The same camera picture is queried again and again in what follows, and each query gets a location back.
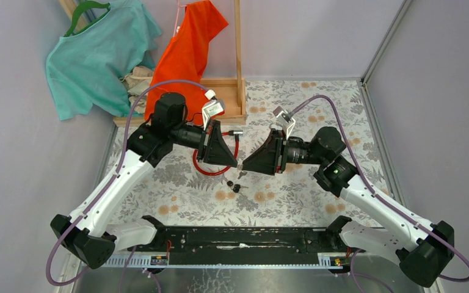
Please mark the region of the red cable lock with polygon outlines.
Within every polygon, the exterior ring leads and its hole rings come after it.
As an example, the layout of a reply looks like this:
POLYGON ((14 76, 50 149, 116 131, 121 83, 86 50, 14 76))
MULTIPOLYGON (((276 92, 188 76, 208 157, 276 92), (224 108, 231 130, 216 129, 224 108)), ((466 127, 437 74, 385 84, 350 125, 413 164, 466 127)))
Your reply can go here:
MULTIPOLYGON (((240 129, 231 130, 231 131, 227 131, 227 132, 222 133, 222 136, 233 136, 234 137, 235 149, 234 149, 234 155, 233 156, 234 156, 235 159, 238 158, 239 141, 240 141, 240 136, 242 136, 243 133, 244 133, 244 131, 240 130, 240 129)), ((193 165, 194 165, 195 169, 203 175, 206 175, 206 176, 219 176, 219 175, 224 174, 226 171, 228 171, 231 168, 231 166, 226 166, 225 168, 223 168, 221 170, 218 170, 218 171, 215 171, 215 172, 206 171, 198 165, 197 154, 198 154, 198 151, 194 150, 194 152, 193 152, 193 165)))

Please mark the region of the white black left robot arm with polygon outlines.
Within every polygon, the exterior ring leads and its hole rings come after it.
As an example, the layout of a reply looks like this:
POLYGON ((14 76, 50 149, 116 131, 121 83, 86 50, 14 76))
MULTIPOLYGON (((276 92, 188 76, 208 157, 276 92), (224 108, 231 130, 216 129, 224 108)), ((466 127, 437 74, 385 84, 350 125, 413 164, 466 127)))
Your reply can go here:
POLYGON ((152 173, 172 152, 174 145, 197 151, 196 158, 211 165, 236 167, 238 162, 222 137, 220 122, 213 116, 224 104, 213 90, 205 93, 203 126, 186 121, 186 100, 179 93, 165 93, 155 104, 148 122, 142 123, 127 139, 125 152, 115 167, 84 202, 69 215, 56 215, 51 228, 63 247, 97 269, 117 251, 144 245, 159 250, 164 233, 148 220, 113 225, 109 221, 123 200, 139 182, 152 173))

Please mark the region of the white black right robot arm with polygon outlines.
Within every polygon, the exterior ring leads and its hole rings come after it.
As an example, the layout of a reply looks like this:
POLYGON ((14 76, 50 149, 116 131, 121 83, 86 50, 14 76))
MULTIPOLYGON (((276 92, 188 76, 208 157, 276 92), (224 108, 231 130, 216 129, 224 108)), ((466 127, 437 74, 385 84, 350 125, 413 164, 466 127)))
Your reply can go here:
POLYGON ((361 248, 396 264, 417 285, 431 287, 454 257, 441 243, 454 245, 454 228, 443 220, 432 223, 381 190, 371 192, 360 171, 342 156, 345 149, 340 132, 331 126, 321 128, 310 142, 271 129, 259 149, 244 159, 242 168, 274 176, 288 164, 317 165, 313 176, 324 191, 358 207, 383 227, 382 231, 366 228, 339 216, 328 227, 327 246, 333 251, 361 248))

